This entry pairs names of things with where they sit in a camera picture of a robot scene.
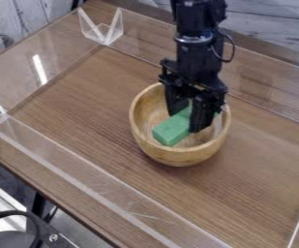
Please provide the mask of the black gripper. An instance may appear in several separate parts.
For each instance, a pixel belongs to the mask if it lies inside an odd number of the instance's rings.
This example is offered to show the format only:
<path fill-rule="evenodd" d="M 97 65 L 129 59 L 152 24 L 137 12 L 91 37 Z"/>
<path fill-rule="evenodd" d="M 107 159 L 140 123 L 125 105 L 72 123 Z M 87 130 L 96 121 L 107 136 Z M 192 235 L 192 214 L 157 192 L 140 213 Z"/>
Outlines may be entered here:
<path fill-rule="evenodd" d="M 189 132 L 197 133 L 221 112 L 224 96 L 228 92 L 219 74 L 224 59 L 224 38 L 221 36 L 179 36 L 176 59 L 161 59 L 159 81 L 164 85 L 168 114 L 173 115 L 189 105 L 192 113 Z"/>

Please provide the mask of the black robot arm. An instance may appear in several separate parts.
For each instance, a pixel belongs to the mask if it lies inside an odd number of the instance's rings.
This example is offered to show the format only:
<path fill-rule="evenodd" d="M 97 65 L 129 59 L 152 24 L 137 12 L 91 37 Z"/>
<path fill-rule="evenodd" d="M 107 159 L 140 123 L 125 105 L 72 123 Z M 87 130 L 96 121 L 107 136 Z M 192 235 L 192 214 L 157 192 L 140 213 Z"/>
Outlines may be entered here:
<path fill-rule="evenodd" d="M 191 108 L 189 132 L 213 121 L 225 104 L 228 86 L 219 74 L 224 59 L 224 37 L 219 30 L 227 18 L 225 0 L 169 0 L 176 23 L 176 59 L 160 60 L 159 82 L 164 85 L 168 114 Z"/>

